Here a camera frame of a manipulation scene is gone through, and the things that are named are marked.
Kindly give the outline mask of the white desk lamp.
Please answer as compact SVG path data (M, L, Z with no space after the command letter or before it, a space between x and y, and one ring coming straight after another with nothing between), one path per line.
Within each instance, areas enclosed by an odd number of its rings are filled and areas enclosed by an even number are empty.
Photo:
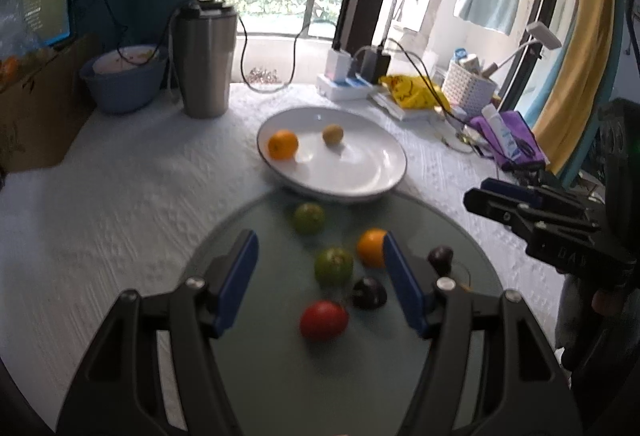
M483 78L491 78L491 76L498 72L498 70L501 70L506 63L509 63L512 58L515 58L518 53L523 52L527 47L533 46L534 44L541 44L542 47L548 50L556 50L562 47L561 40L559 40L559 38L555 36L555 33L551 32L549 27L543 22L536 21L529 23L526 26L526 32L528 39L525 40L518 49L514 50L504 60L498 63L491 62L486 65L480 72L480 76Z

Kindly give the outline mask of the purple pouch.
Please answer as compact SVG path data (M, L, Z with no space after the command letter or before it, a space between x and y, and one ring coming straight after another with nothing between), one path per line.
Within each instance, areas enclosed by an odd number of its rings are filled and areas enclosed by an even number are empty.
M487 142L490 156L505 173L544 169L547 157L517 111L500 113L486 106L470 127Z

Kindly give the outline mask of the cardboard box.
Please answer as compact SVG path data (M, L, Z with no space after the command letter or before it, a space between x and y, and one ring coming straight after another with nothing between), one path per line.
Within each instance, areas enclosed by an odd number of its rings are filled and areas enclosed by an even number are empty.
M88 34L1 92L1 169L58 165L96 109L80 69L101 52Z

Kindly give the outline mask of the black charger adapter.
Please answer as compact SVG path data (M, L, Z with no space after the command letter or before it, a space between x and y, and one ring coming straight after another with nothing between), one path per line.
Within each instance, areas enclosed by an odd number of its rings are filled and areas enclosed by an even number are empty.
M369 84L378 84L380 78L387 74L389 65L390 55L383 47L369 47L364 50L359 75Z

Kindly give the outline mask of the orange mandarin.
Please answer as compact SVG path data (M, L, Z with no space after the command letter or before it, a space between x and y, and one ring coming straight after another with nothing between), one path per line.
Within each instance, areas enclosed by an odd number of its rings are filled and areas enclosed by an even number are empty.
M372 228L364 231L356 245L360 263L367 268L382 269L385 267L384 239L386 231Z

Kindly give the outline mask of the dark plum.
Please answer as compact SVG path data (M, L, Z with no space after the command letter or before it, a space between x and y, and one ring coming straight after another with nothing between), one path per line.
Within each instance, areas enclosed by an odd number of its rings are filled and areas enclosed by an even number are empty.
M427 261L433 267L439 277L449 277L452 270L452 261L454 260L454 251L446 245L434 247L428 253Z
M350 299L356 309L373 311L386 305L387 292L380 281L372 277L363 277L352 286Z

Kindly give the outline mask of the clear plastic bag of oranges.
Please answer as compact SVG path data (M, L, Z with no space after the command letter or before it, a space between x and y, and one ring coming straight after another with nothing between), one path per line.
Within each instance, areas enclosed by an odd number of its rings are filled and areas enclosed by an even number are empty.
M23 0L1 0L1 86L14 84L41 63L40 42L25 20Z

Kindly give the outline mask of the green fruit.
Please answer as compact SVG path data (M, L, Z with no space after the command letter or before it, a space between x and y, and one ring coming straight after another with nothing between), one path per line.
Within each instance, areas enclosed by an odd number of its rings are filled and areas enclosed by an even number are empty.
M343 286L352 278L354 257L340 247L322 251L314 260L314 278L321 286Z
M294 211L293 226L301 235L315 235L326 223L326 213L317 203L303 203Z

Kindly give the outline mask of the white charger adapter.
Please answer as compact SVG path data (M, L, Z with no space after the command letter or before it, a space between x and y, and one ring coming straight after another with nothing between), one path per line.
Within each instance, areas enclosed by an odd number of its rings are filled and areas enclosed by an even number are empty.
M330 81L341 84L352 67L352 56L344 50L330 49L326 57L324 76Z

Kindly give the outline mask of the tablet screen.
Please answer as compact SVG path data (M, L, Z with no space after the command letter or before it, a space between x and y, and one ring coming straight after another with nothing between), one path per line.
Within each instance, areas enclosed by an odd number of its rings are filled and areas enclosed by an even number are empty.
M55 47L73 36L72 0L23 0L28 27L41 44Z

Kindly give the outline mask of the yellow curtain right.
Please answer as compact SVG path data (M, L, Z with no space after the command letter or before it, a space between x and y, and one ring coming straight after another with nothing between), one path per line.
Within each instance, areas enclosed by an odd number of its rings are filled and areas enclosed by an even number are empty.
M578 0L558 78L534 126L553 174L570 160L588 124L610 54L615 0Z

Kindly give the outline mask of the white woven basket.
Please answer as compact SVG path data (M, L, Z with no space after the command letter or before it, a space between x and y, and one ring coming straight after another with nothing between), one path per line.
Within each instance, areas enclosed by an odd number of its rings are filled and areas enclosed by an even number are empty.
M480 115L497 90L495 81L470 73L454 60L449 62L442 92L451 105L462 108L469 117Z

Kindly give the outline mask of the white power strip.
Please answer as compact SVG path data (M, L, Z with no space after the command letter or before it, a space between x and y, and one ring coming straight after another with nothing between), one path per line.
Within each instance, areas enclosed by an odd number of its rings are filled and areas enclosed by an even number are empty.
M332 102L365 100L382 90L381 86L370 84L359 75L347 77L340 82L318 75L316 87L320 96Z

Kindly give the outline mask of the stainless steel tumbler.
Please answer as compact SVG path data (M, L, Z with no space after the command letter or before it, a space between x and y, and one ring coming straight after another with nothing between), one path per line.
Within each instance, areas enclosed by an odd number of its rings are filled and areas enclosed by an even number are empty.
M238 14L224 0L192 0L178 10L171 53L186 115L227 112L237 28Z

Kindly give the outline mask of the red tomato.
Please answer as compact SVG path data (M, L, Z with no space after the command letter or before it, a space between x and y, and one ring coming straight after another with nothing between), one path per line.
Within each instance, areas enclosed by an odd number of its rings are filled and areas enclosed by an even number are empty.
M329 342L346 330L348 321L349 314L342 305L331 300L318 300L300 317L299 332L307 341Z

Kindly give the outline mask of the blue plastic bowl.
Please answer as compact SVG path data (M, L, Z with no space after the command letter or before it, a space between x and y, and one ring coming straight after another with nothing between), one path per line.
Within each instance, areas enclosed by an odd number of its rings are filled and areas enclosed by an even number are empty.
M131 46L96 56L80 69L96 107L105 114L128 114L148 105L159 93L168 59L165 47Z

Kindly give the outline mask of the yellow plastic bag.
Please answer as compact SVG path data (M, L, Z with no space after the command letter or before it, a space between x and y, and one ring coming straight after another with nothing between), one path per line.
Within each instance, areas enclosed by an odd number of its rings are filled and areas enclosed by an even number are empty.
M437 84L427 86L420 76L392 75L378 78L396 104L404 110L433 110L438 106L451 110L449 101Z

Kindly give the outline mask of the small yellow fruit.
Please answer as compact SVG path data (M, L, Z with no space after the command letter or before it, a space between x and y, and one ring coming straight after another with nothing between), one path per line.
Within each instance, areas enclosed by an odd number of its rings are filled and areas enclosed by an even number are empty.
M329 145L329 147L334 147L334 145L340 144L343 138L344 129L340 125L330 124L322 130L322 139L326 145Z

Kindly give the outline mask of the large orange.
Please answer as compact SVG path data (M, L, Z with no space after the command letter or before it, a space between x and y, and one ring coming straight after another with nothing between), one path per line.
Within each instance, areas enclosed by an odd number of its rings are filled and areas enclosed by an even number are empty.
M275 161L294 159L298 147L299 142L296 134L288 129L276 131L267 142L268 154Z

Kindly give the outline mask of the white lotion tube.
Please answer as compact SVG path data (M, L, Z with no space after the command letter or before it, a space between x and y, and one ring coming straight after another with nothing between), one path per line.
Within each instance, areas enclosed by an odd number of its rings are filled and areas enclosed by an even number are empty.
M488 126L494 132L504 156L506 156L507 159L516 159L520 155L518 144L496 108L492 104L488 104L482 108L482 115Z

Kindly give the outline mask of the round grey glass board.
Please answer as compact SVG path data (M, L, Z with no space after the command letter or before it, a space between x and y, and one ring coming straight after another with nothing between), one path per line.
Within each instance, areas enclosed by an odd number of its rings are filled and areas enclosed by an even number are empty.
M390 231L411 254L447 245L452 276L498 295L489 259L457 222L400 193L370 203L324 205L315 235L293 226L300 198L277 190L232 214L195 250L186 275L203 273L238 234L255 232L258 262L231 328L213 352L232 411L247 435L393 435L404 418L428 352L395 295L371 311L352 304L352 286L320 285L317 257L355 252L360 235Z

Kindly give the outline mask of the white ceramic plate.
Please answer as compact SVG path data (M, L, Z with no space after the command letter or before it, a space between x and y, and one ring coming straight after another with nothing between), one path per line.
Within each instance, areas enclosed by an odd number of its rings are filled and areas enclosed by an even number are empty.
M340 144L322 139L327 125L344 129ZM267 150L278 130L296 134L294 159L275 161ZM258 153L273 174L288 187L334 202L370 201L393 190L408 168L405 150L396 138L370 119L336 108L293 107L267 118L256 137Z

